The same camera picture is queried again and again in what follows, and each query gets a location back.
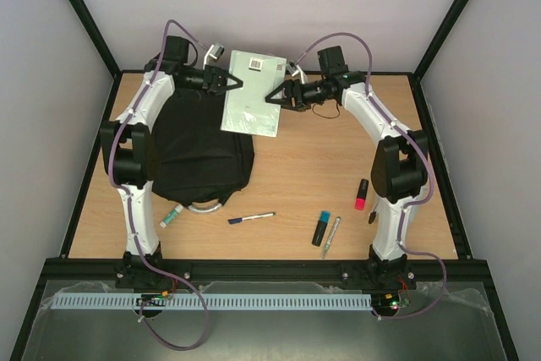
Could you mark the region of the grey notebook with barcode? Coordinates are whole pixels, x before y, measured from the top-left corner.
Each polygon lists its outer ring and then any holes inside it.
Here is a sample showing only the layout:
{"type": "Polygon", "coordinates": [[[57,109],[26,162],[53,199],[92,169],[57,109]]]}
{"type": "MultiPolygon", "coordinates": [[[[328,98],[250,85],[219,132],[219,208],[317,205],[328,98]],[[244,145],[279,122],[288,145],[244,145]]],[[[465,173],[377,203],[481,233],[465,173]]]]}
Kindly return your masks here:
{"type": "Polygon", "coordinates": [[[225,95],[221,130],[239,134],[275,137],[280,107],[265,98],[285,78],[287,60],[283,57],[231,52],[229,73],[243,85],[225,95]]]}

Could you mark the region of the black student bag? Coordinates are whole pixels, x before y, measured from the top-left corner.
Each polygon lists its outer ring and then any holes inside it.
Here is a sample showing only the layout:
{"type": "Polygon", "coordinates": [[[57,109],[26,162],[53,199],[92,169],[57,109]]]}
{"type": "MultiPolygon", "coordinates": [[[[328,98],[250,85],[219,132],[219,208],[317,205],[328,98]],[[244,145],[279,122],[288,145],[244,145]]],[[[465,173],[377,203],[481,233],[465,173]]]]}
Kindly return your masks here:
{"type": "Polygon", "coordinates": [[[221,130],[225,96],[181,89],[166,101],[152,130],[160,160],[154,194],[185,207],[225,204],[245,188],[254,165],[249,134],[221,130]]]}

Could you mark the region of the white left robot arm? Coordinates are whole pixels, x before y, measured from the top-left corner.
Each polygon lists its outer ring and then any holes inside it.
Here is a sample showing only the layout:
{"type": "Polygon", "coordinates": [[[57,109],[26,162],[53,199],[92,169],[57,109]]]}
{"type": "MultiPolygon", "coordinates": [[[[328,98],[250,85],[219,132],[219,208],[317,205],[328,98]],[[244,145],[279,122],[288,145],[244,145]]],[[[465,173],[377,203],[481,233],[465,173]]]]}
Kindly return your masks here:
{"type": "Polygon", "coordinates": [[[127,229],[124,256],[135,257],[152,269],[161,257],[161,243],[153,222],[151,195],[158,157],[151,132],[161,109],[174,94],[176,84],[211,96],[243,85],[239,77],[223,68],[188,65],[192,46],[194,43],[184,37],[165,36],[159,53],[144,67],[134,98],[116,120],[102,122],[99,130],[105,171],[123,205],[127,229]]]}

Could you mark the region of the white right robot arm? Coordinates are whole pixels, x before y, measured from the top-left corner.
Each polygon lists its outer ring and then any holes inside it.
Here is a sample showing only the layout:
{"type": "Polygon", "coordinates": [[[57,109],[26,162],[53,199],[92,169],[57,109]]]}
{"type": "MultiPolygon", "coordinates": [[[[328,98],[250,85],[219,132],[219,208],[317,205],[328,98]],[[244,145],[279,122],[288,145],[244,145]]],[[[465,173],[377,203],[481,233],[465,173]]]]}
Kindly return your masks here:
{"type": "Polygon", "coordinates": [[[370,182],[378,197],[377,232],[369,247],[370,280],[389,285],[406,270],[407,229],[417,206],[430,196],[428,138],[412,131],[386,108],[369,84],[369,76],[352,71],[340,46],[319,51],[321,78],[313,82],[288,79],[265,97],[282,108],[303,112],[334,100],[350,112],[376,145],[370,182]]]}

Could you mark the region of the blue highlighter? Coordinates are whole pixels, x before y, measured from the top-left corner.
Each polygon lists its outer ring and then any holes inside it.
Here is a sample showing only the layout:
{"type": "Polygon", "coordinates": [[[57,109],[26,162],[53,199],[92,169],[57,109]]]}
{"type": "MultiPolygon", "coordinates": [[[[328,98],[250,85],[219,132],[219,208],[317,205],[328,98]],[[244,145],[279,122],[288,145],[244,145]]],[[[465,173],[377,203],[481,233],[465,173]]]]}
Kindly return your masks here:
{"type": "Polygon", "coordinates": [[[329,211],[321,211],[311,242],[314,246],[319,247],[321,245],[330,217],[329,211]]]}

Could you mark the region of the pink highlighter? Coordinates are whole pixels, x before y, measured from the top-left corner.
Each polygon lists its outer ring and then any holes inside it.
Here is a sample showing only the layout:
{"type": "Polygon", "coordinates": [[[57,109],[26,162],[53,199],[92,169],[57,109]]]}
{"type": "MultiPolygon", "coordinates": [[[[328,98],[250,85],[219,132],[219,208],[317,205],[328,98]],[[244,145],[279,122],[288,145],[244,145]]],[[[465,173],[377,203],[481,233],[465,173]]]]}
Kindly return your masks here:
{"type": "Polygon", "coordinates": [[[354,208],[356,210],[358,210],[358,211],[363,211],[364,210],[368,190],[369,190],[369,180],[366,179],[366,178],[363,178],[360,181],[360,184],[359,184],[359,187],[358,187],[358,192],[357,192],[356,199],[355,199],[354,208]]]}

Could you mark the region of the silver marker pen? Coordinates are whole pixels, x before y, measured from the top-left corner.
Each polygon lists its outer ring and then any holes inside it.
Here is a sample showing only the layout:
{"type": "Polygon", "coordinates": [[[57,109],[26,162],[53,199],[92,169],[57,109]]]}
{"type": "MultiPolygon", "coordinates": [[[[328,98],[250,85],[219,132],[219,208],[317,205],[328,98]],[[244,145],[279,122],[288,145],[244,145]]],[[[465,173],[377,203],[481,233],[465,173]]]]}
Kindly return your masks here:
{"type": "Polygon", "coordinates": [[[341,223],[341,220],[342,218],[340,216],[337,216],[333,222],[333,225],[331,227],[331,231],[329,233],[329,236],[328,238],[326,239],[326,242],[325,242],[325,246],[323,248],[323,251],[322,251],[322,254],[321,254],[321,259],[325,259],[330,248],[331,248],[331,245],[332,245],[332,242],[333,242],[333,239],[336,235],[336,231],[341,223]]]}

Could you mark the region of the blue whiteboard pen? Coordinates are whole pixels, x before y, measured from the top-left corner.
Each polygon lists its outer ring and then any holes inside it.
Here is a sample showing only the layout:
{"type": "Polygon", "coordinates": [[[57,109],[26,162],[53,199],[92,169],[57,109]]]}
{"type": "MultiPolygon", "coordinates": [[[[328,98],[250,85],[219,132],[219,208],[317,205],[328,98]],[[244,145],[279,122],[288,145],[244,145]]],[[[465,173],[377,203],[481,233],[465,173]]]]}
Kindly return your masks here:
{"type": "Polygon", "coordinates": [[[262,219],[262,218],[267,218],[267,217],[273,217],[275,215],[276,215],[276,213],[274,211],[272,211],[272,212],[266,212],[266,213],[250,215],[250,216],[235,217],[235,218],[227,219],[227,223],[229,225],[234,225],[234,224],[239,224],[239,223],[247,222],[247,221],[251,221],[251,220],[257,220],[257,219],[262,219]]]}

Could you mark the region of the green glue stick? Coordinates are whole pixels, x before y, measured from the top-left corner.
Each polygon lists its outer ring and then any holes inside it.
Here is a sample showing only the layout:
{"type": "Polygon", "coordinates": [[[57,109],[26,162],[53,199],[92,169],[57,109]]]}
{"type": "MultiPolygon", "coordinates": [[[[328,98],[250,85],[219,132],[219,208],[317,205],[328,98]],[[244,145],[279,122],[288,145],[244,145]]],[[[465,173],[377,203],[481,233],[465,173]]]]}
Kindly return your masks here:
{"type": "Polygon", "coordinates": [[[161,219],[160,226],[166,228],[182,211],[183,206],[176,205],[161,219]]]}

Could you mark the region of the grey drawstring pouch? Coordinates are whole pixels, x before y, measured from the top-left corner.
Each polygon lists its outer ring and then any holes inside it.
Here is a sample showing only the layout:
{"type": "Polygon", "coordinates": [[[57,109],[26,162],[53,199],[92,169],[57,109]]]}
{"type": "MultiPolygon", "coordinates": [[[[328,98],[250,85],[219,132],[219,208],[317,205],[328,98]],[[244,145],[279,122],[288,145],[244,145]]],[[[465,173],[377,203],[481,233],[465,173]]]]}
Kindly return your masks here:
{"type": "Polygon", "coordinates": [[[368,218],[368,224],[373,224],[377,215],[378,215],[378,211],[377,211],[377,208],[378,206],[375,205],[373,207],[373,209],[371,210],[371,212],[369,213],[369,218],[368,218]]]}

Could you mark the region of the black left frame post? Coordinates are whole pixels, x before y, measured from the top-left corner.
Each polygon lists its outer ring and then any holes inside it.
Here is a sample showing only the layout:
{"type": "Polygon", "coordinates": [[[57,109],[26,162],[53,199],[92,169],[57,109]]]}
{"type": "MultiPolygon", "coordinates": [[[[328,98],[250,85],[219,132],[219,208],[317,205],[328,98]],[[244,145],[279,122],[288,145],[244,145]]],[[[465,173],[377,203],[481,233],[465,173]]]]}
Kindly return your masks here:
{"type": "Polygon", "coordinates": [[[121,69],[112,55],[112,52],[90,10],[88,9],[85,0],[68,0],[68,2],[77,15],[79,22],[84,27],[86,34],[101,57],[101,60],[105,64],[109,74],[112,77],[120,75],[121,69]]]}

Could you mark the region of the black frame post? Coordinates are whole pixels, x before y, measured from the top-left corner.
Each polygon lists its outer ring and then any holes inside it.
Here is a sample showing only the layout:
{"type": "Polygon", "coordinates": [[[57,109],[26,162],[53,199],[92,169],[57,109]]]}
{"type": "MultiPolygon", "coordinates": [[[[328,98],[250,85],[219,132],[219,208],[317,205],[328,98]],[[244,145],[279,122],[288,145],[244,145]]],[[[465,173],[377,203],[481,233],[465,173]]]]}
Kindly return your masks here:
{"type": "Polygon", "coordinates": [[[459,20],[462,12],[468,5],[470,0],[453,0],[451,6],[447,10],[443,20],[441,21],[437,31],[434,33],[427,49],[411,75],[413,86],[418,85],[423,77],[427,74],[430,66],[437,57],[440,49],[445,44],[445,41],[456,22],[459,20]]]}
{"type": "Polygon", "coordinates": [[[77,15],[79,22],[84,27],[86,34],[101,57],[101,60],[105,64],[109,74],[112,77],[120,75],[121,69],[112,55],[112,52],[90,10],[88,9],[85,0],[68,0],[68,2],[77,15]]]}

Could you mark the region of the black right frame post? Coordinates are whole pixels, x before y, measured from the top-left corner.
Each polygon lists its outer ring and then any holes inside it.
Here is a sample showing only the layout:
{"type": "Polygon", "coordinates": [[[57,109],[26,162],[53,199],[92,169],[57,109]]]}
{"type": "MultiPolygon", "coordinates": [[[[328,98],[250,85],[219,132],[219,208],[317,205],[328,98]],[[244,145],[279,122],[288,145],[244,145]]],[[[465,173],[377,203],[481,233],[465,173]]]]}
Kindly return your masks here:
{"type": "Polygon", "coordinates": [[[430,66],[437,57],[440,49],[445,44],[445,41],[456,22],[459,20],[462,12],[468,5],[470,0],[453,0],[451,6],[447,10],[443,20],[441,21],[437,31],[434,33],[427,49],[411,75],[413,86],[418,85],[423,77],[427,74],[430,66]]]}

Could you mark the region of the black front mounting rail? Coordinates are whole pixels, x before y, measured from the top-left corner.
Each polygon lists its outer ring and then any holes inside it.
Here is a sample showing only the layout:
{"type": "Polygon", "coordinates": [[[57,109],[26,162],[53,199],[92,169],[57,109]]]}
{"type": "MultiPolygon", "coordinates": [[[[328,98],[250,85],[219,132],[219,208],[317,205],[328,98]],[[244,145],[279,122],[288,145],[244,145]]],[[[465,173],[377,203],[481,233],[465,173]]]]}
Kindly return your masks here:
{"type": "MultiPolygon", "coordinates": [[[[143,289],[147,284],[134,281],[121,270],[121,260],[63,259],[46,260],[38,283],[47,281],[118,281],[123,287],[143,289]]],[[[189,276],[196,285],[212,282],[316,282],[346,289],[384,290],[399,288],[413,273],[415,282],[439,282],[443,271],[435,260],[409,260],[401,277],[369,276],[367,260],[162,260],[159,267],[178,276],[189,276]]]]}

